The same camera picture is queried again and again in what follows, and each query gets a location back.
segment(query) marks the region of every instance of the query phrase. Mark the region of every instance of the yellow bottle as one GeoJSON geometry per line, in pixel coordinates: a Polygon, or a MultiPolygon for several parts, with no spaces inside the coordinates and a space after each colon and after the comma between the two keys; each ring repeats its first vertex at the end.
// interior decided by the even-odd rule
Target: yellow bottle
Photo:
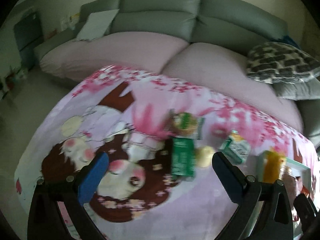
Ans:
{"type": "Polygon", "coordinates": [[[264,167],[263,182],[273,184],[279,179],[280,169],[285,165],[286,157],[274,151],[267,151],[265,160],[267,163],[264,167]]]}

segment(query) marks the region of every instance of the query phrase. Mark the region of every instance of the pink blanket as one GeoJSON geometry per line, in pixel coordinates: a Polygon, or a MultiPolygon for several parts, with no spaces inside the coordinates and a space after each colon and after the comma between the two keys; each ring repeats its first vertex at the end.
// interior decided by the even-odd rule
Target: pink blanket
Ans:
{"type": "MultiPolygon", "coordinates": [[[[105,151],[109,169],[86,209],[107,238],[214,239],[237,206],[211,167],[197,169],[192,182],[172,180],[171,145],[165,142],[170,109],[205,117],[196,147],[218,149],[237,130],[252,147],[240,166],[244,174],[256,174],[254,156],[270,147],[303,163],[311,169],[312,198],[318,197],[316,151],[296,130],[208,88],[112,65],[66,95],[34,134],[15,172],[25,211],[38,178],[64,180],[105,151]]],[[[60,209],[77,239],[61,203],[60,209]]]]}

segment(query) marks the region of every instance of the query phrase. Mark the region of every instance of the gray patterned pillow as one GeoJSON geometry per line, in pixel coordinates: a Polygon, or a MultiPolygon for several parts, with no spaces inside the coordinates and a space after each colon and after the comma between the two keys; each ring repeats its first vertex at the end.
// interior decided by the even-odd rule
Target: gray patterned pillow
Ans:
{"type": "Polygon", "coordinates": [[[320,62],[281,42],[255,46],[248,54],[247,76],[264,83],[307,82],[320,75],[320,62]]]}

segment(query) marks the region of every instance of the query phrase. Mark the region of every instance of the pillow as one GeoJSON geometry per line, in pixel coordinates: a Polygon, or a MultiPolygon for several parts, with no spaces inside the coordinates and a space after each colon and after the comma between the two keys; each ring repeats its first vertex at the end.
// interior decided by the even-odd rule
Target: pillow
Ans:
{"type": "Polygon", "coordinates": [[[176,55],[162,74],[233,97],[302,132],[296,103],[277,98],[271,85],[247,78],[246,66],[247,57],[234,51],[208,43],[193,43],[176,55]]]}
{"type": "Polygon", "coordinates": [[[273,84],[273,89],[279,98],[294,101],[320,99],[320,81],[316,78],[304,83],[276,83],[273,84]]]}
{"type": "Polygon", "coordinates": [[[266,42],[248,54],[247,77],[264,83],[307,82],[320,75],[320,62],[289,44],[266,42]]]}
{"type": "Polygon", "coordinates": [[[78,33],[76,41],[93,40],[104,36],[119,10],[92,13],[78,33]]]}
{"type": "Polygon", "coordinates": [[[85,43],[85,46],[69,53],[62,69],[66,77],[79,82],[111,64],[160,73],[176,54],[189,46],[183,39],[149,32],[113,33],[92,42],[74,43],[85,43]]]}

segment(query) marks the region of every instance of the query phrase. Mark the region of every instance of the snack bag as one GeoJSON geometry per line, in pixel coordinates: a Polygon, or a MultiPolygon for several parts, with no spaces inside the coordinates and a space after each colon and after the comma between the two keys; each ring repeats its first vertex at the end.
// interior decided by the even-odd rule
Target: snack bag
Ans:
{"type": "Polygon", "coordinates": [[[251,146],[237,131],[233,130],[221,145],[220,151],[232,164],[238,165],[246,162],[251,146]]]}
{"type": "Polygon", "coordinates": [[[190,138],[173,138],[171,174],[173,178],[182,176],[193,179],[195,176],[195,147],[190,138]]]}

